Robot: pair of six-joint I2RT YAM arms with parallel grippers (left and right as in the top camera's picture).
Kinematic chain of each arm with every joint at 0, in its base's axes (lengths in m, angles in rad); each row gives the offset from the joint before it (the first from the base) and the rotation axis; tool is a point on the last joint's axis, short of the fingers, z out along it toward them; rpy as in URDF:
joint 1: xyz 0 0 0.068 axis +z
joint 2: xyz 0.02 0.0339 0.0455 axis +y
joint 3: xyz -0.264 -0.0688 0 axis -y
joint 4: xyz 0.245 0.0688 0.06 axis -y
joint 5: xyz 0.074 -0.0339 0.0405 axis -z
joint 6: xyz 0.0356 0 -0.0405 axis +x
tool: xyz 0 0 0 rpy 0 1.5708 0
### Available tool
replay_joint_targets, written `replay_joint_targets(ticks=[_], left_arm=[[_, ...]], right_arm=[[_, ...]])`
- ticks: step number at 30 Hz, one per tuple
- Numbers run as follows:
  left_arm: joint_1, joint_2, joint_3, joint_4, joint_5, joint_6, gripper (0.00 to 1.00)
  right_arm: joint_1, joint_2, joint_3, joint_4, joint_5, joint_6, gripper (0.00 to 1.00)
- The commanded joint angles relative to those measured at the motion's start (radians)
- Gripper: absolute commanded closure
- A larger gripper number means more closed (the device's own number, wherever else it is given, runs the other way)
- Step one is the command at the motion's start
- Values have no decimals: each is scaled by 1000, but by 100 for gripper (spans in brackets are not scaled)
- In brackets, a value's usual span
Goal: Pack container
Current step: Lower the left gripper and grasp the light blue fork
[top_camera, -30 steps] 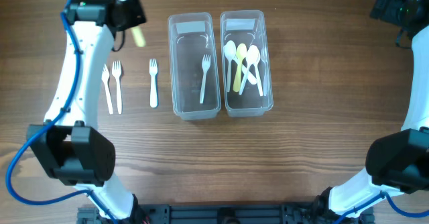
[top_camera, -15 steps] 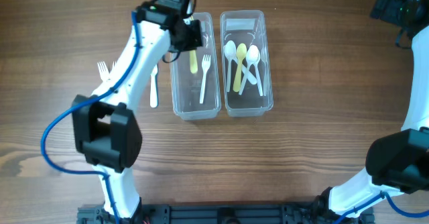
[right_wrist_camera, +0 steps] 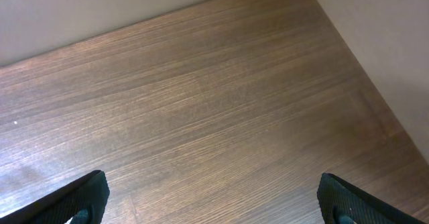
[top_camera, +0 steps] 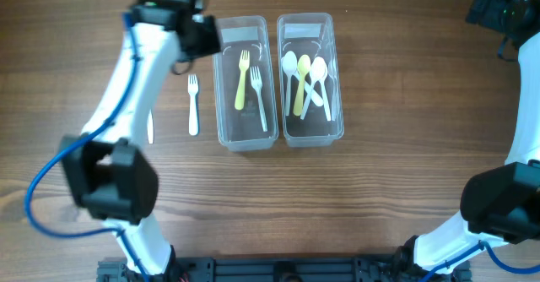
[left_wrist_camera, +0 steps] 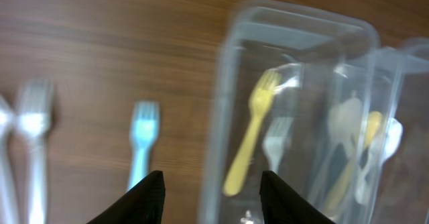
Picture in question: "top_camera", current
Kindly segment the yellow plastic fork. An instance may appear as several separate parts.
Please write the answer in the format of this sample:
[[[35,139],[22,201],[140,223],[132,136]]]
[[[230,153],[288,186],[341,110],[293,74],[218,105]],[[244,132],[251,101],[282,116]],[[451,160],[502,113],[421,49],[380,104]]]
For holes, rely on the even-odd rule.
[[[246,90],[246,71],[250,67],[250,52],[242,50],[240,53],[239,70],[240,77],[235,96],[235,109],[240,111],[245,105],[245,90]]]

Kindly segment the thin white plastic spoon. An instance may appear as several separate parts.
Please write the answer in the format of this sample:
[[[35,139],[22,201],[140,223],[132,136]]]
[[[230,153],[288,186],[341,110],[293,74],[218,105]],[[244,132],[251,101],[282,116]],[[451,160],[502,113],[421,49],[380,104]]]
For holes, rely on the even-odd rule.
[[[283,72],[287,76],[287,85],[285,90],[285,115],[290,114],[291,94],[292,94],[292,76],[297,71],[297,56],[292,51],[288,51],[282,58]]]

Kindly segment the yellow plastic spoon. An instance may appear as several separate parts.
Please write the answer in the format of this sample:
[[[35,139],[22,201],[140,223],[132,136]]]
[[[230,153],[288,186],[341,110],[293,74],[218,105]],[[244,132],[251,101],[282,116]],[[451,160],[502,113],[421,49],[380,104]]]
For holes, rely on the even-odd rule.
[[[294,99],[294,108],[293,113],[298,117],[301,115],[303,110],[303,103],[304,103],[304,93],[305,93],[305,76],[310,72],[311,70],[311,58],[304,54],[300,57],[298,64],[297,64],[297,71],[299,74],[299,84],[298,89],[296,92],[296,96]]]

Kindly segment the wide-handled white spoon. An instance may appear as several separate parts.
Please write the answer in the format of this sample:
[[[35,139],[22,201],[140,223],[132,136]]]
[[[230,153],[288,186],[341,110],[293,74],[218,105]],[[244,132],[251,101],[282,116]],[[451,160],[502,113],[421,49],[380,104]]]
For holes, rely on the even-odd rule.
[[[331,121],[330,105],[327,98],[327,90],[325,86],[325,80],[328,75],[328,66],[322,57],[316,57],[314,60],[314,64],[316,65],[316,71],[318,73],[318,81],[321,85],[321,97],[323,100],[323,106],[325,110],[326,119],[330,122]]]

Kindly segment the long white plastic spoon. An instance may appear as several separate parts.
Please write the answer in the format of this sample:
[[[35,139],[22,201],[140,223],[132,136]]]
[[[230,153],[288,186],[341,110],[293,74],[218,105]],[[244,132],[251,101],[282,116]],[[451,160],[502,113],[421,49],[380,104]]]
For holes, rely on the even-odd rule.
[[[322,97],[316,91],[313,91],[312,85],[309,82],[305,82],[304,89],[307,95],[311,95],[311,101],[316,106],[323,106]]]

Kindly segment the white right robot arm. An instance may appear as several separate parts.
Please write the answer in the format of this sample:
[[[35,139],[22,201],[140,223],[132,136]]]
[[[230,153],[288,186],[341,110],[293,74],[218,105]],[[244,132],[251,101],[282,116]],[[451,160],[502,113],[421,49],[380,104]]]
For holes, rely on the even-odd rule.
[[[456,214],[398,248],[395,275],[428,281],[482,252],[513,274],[539,270],[511,267],[494,254],[496,247],[539,238],[539,0],[473,0],[466,21],[503,34],[517,50],[521,87],[513,143],[503,166],[467,182]]]

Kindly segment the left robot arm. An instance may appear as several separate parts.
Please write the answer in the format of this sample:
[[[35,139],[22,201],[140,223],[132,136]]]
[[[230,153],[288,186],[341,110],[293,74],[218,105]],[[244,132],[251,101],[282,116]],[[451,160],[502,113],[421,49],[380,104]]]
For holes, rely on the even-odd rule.
[[[121,53],[79,136],[64,136],[62,168],[75,204],[114,234],[135,281],[183,281],[153,215],[159,178],[143,155],[150,112],[169,73],[220,50],[205,0],[136,0],[123,14]]]

